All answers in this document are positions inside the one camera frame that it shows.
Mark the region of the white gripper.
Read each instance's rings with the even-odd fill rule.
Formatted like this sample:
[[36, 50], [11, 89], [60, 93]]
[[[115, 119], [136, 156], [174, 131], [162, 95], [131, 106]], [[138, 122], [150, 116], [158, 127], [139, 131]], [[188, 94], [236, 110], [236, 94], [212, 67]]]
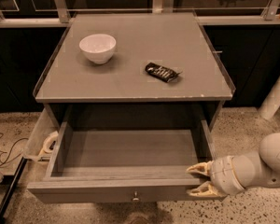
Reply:
[[192, 175], [210, 176], [211, 180], [202, 183], [195, 189], [188, 189], [187, 194], [192, 197], [225, 197], [227, 195], [236, 195], [245, 190], [234, 172], [232, 156], [191, 165], [186, 172]]

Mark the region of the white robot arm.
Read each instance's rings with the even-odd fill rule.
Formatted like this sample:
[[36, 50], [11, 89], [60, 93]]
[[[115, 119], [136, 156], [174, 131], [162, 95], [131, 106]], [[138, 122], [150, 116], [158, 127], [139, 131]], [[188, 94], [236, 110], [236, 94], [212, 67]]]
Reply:
[[251, 188], [280, 189], [280, 133], [263, 137], [255, 150], [199, 162], [187, 169], [207, 180], [188, 196], [216, 198], [234, 196]]

